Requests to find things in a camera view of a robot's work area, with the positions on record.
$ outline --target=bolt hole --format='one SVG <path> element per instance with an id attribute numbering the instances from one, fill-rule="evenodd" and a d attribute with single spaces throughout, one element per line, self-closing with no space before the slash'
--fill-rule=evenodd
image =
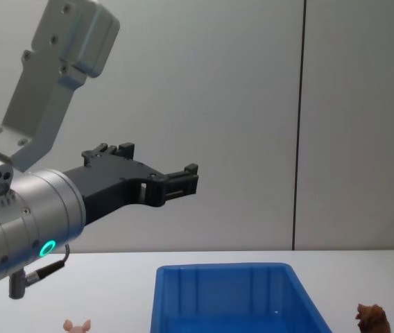
<path id="1" fill-rule="evenodd" d="M 27 144 L 27 143 L 28 143 L 28 140 L 27 140 L 27 139 L 21 139 L 21 140 L 18 141 L 18 145 L 19 145 L 19 146 L 24 146 L 24 145 Z"/>
<path id="2" fill-rule="evenodd" d="M 67 14 L 69 11 L 71 10 L 71 6 L 68 5 L 67 3 L 63 6 L 63 9 L 61 10 L 61 12 L 63 14 Z"/>
<path id="3" fill-rule="evenodd" d="M 55 45 L 57 43 L 58 43 L 58 36 L 57 35 L 52 36 L 51 37 L 51 44 Z"/>

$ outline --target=brown toy animal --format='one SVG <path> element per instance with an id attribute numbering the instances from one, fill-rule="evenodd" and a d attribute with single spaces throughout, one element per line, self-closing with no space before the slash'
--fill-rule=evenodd
<path id="1" fill-rule="evenodd" d="M 360 320 L 358 326 L 361 333 L 391 333 L 385 311 L 379 305 L 366 307 L 359 304 L 357 312 L 356 319 Z"/>
<path id="2" fill-rule="evenodd" d="M 71 321 L 65 321 L 63 328 L 69 333 L 86 333 L 91 329 L 91 321 L 86 321 L 83 326 L 74 326 Z"/>

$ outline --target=blue storage box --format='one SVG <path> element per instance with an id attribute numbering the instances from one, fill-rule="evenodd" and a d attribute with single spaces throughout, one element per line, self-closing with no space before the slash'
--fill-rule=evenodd
<path id="1" fill-rule="evenodd" d="M 157 271 L 151 333 L 331 333 L 286 264 Z"/>

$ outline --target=table surface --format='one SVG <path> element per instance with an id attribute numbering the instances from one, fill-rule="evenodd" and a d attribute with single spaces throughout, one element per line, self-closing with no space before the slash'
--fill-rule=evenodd
<path id="1" fill-rule="evenodd" d="M 91 333 L 149 333 L 158 267 L 221 262 L 290 264 L 334 333 L 359 332 L 358 303 L 381 305 L 394 333 L 394 251 L 75 254 L 22 300 L 10 300 L 8 279 L 0 281 L 0 332 L 62 333 L 65 319 L 90 318 Z"/>

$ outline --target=pink toy pig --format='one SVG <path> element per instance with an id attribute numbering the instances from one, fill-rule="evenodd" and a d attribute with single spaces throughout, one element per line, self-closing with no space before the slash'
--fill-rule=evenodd
<path id="1" fill-rule="evenodd" d="M 71 321 L 65 321 L 63 328 L 65 329 L 66 332 L 69 333 L 86 333 L 91 329 L 91 321 L 87 321 L 86 323 L 83 324 L 83 326 L 75 326 L 75 327 L 74 325 L 72 325 Z"/>

